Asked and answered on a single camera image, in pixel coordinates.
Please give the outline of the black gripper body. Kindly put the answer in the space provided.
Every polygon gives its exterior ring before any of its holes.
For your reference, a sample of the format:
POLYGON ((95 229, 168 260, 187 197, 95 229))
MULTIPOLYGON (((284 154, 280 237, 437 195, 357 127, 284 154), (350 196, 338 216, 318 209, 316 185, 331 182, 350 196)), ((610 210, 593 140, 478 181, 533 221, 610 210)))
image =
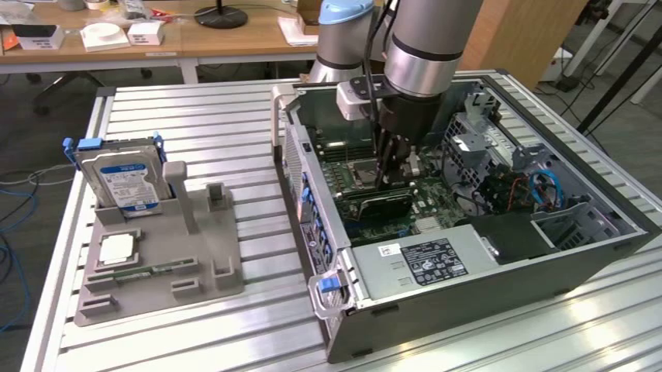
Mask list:
POLYGON ((419 145, 435 122, 441 96, 414 98, 397 95, 382 100, 379 107, 377 143, 385 146, 389 138, 401 136, 411 145, 419 145))

